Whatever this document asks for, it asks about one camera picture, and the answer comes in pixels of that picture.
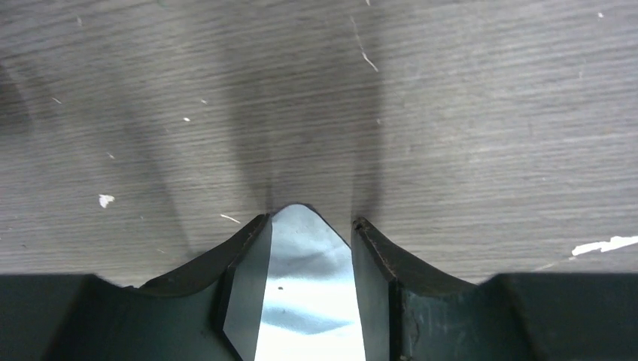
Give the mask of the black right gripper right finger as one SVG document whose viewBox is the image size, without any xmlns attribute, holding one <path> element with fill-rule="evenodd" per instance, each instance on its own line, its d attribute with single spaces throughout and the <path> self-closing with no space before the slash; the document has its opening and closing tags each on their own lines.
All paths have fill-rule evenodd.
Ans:
<svg viewBox="0 0 638 361">
<path fill-rule="evenodd" d="M 637 358 L 635 274 L 502 273 L 471 284 L 363 217 L 351 252 L 368 360 Z"/>
</svg>

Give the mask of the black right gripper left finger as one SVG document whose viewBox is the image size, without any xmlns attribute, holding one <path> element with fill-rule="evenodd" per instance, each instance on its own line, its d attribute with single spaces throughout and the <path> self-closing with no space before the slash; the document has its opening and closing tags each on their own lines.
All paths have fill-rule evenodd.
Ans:
<svg viewBox="0 0 638 361">
<path fill-rule="evenodd" d="M 272 221 L 140 287 L 91 274 L 2 275 L 3 360 L 253 360 Z"/>
</svg>

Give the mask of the light blue cleaning cloth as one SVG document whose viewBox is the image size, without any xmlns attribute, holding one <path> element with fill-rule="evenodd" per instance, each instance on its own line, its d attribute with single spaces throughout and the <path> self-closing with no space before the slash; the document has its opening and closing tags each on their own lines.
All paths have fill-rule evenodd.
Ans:
<svg viewBox="0 0 638 361">
<path fill-rule="evenodd" d="M 363 360 L 351 249 L 307 205 L 272 218 L 272 246 L 255 358 Z"/>
</svg>

